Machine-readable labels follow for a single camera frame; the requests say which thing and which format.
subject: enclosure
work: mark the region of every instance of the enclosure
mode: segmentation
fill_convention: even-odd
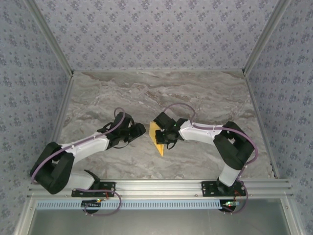
[[[313,234],[311,1],[5,0],[0,9],[1,234]],[[239,196],[205,196],[225,165],[214,145],[178,141],[161,156],[152,142],[150,122],[178,102],[196,110],[194,122],[233,121],[256,143],[241,213],[219,211]],[[85,216],[93,197],[30,184],[49,142],[92,135],[116,107],[147,132],[73,171],[114,182],[117,214]],[[181,105],[166,114],[192,118]],[[117,205],[107,198],[98,213]]]

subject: marble tabletop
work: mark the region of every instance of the marble tabletop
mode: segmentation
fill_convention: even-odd
[[[245,80],[240,72],[107,71],[75,72],[73,92],[59,143],[93,134],[114,120],[122,107],[147,132],[123,149],[109,149],[78,162],[102,179],[216,179],[224,162],[215,146],[179,141],[161,157],[149,137],[149,122],[167,105],[186,102],[205,124],[236,122],[258,145],[259,158],[244,178],[269,178],[271,166]],[[167,111],[174,118],[190,118],[184,106]]]

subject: yellow block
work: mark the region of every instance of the yellow block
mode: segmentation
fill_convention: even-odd
[[[164,145],[163,144],[157,144],[156,140],[156,130],[160,130],[159,126],[156,125],[153,121],[150,122],[150,127],[149,127],[149,136],[152,139],[153,143],[155,144],[156,148],[160,152],[161,156],[163,157],[164,153]]]

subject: patterned wall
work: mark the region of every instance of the patterned wall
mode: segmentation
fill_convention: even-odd
[[[0,234],[13,233],[29,171],[48,142],[67,76],[22,0],[0,4]]]
[[[249,75],[281,177],[313,234],[313,2],[294,0]]]
[[[74,70],[242,68],[277,0],[36,0]]]

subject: floral wallpaper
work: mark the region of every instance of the floral wallpaper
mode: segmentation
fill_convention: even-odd
[[[277,0],[36,0],[73,70],[243,68]]]
[[[0,234],[11,235],[29,171],[49,141],[67,76],[22,0],[0,4]]]
[[[313,235],[313,1],[294,0],[249,74],[281,177]]]

